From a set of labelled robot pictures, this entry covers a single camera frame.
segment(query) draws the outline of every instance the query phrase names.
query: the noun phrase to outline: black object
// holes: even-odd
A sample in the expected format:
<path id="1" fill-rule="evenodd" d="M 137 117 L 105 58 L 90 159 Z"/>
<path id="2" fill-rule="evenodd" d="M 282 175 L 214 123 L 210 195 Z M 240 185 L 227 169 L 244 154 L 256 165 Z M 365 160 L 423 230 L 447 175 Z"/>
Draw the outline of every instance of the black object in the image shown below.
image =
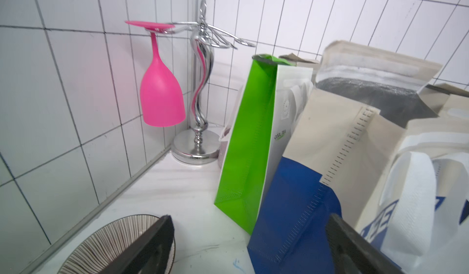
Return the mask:
<path id="1" fill-rule="evenodd" d="M 458 96 L 462 96 L 462 97 L 466 97 L 466 98 L 469 97 L 469 95 L 467 95 L 467 91 L 459 91 L 457 89 L 449 91 L 447 89 L 443 89 L 441 87 L 434 86 L 432 84 L 426 85 L 425 88 L 430 89 L 430 90 L 434 90 L 434 91 L 438 91 L 440 93 L 444 93 L 444 94 L 447 94 L 447 95 L 454 94 L 454 95 L 458 95 Z"/>
<path id="2" fill-rule="evenodd" d="M 165 215 L 99 274 L 164 274 L 173 239 L 173 221 Z"/>
<path id="3" fill-rule="evenodd" d="M 403 274 L 337 214 L 331 214 L 325 232 L 336 274 Z"/>
<path id="4" fill-rule="evenodd" d="M 438 117 L 414 90 L 350 78 L 328 78 L 316 87 L 376 107 L 382 117 L 402 128 L 412 119 Z"/>

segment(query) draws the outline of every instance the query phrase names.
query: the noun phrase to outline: silver wine glass holder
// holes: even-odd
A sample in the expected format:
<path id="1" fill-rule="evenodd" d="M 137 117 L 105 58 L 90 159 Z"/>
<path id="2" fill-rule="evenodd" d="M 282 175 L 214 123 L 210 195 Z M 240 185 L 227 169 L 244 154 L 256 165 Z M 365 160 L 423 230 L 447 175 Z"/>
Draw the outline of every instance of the silver wine glass holder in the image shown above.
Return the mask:
<path id="1" fill-rule="evenodd" d="M 209 163 L 218 158 L 220 151 L 219 136 L 207 130 L 208 122 L 200 108 L 200 93 L 207 84 L 213 68 L 213 48 L 234 48 L 223 35 L 232 37 L 235 42 L 255 47 L 255 44 L 247 42 L 225 30 L 209 25 L 205 21 L 207 4 L 205 0 L 200 3 L 197 22 L 173 22 L 169 24 L 181 25 L 171 30 L 147 30 L 157 34 L 177 34 L 182 31 L 191 31 L 192 50 L 199 61 L 201 76 L 196 80 L 192 90 L 190 124 L 191 129 L 180 132 L 174 138 L 171 146 L 173 155 L 180 161 L 189 164 Z"/>

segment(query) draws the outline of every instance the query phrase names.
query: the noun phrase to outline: kitchen corner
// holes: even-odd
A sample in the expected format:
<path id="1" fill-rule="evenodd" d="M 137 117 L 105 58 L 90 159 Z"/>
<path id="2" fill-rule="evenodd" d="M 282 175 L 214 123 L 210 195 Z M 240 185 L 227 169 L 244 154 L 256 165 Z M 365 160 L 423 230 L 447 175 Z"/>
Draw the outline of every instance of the kitchen corner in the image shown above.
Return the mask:
<path id="1" fill-rule="evenodd" d="M 246 249 L 249 234 L 213 204 L 219 177 L 216 161 L 189 165 L 168 152 L 34 274 L 56 273 L 88 236 L 134 214 L 171 215 L 176 245 L 171 273 L 254 273 Z"/>

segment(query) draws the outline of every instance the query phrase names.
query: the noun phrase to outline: shopping bag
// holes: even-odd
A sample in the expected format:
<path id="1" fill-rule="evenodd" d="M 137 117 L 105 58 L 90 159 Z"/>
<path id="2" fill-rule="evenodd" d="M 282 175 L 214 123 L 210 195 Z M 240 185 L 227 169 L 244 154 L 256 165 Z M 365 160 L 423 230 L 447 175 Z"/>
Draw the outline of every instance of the shopping bag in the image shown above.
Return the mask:
<path id="1" fill-rule="evenodd" d="M 439 65 L 351 44 L 333 43 L 326 49 L 316 86 L 320 85 L 318 80 L 325 78 L 336 79 L 339 84 L 364 85 L 368 90 L 373 90 L 374 84 L 380 87 L 378 94 L 388 92 L 387 98 L 396 95 L 410 104 L 402 104 L 402 100 L 383 102 L 372 96 L 360 102 L 353 98 L 359 92 L 350 90 L 344 94 L 354 100 L 313 90 L 278 165 L 249 241 L 248 251 L 257 274 L 333 273 L 325 236 L 329 214 L 339 214 L 357 232 L 369 225 L 380 213 L 378 201 L 395 160 L 396 147 L 409 132 L 402 126 L 419 120 L 414 118 L 422 113 L 415 110 L 428 110 L 429 117 L 435 117 L 431 109 L 421 105 L 416 92 L 439 70 Z M 330 91 L 340 89 L 339 84 Z M 373 105 L 377 102 L 385 117 L 380 114 L 382 110 L 370 106 L 369 102 Z M 406 183 L 405 176 L 400 183 Z M 432 169 L 420 179 L 431 177 L 434 183 Z M 402 185 L 392 191 L 391 197 L 400 198 L 405 191 Z M 421 205 L 425 214 L 417 216 L 419 222 L 431 219 L 428 208 L 434 205 L 435 193 L 432 199 L 429 195 L 435 191 L 435 184 L 424 191 Z M 365 210 L 372 196 L 376 197 L 375 207 Z M 395 201 L 391 197 L 386 200 L 390 204 Z M 423 241 L 417 244 L 421 246 L 418 249 L 427 251 L 430 235 L 431 230 L 427 229 L 408 245 Z"/>
<path id="2" fill-rule="evenodd" d="M 270 55 L 253 57 L 228 138 L 215 205 L 249 234 L 263 192 L 313 86 L 313 69 Z"/>

